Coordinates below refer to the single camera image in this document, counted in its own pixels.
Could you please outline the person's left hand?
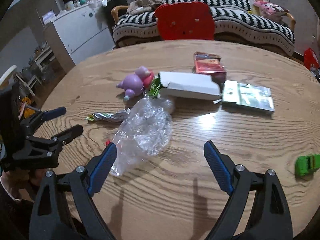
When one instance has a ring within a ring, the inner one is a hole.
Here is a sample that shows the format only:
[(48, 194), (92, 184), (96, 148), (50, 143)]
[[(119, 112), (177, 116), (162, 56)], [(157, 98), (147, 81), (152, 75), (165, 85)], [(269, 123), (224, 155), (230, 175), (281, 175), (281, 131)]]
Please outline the person's left hand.
[(35, 171), (16, 169), (14, 171), (2, 172), (1, 185), (7, 195), (15, 202), (22, 201), (21, 190), (27, 191), (29, 198), (34, 200), (40, 188), (42, 178), (47, 169)]

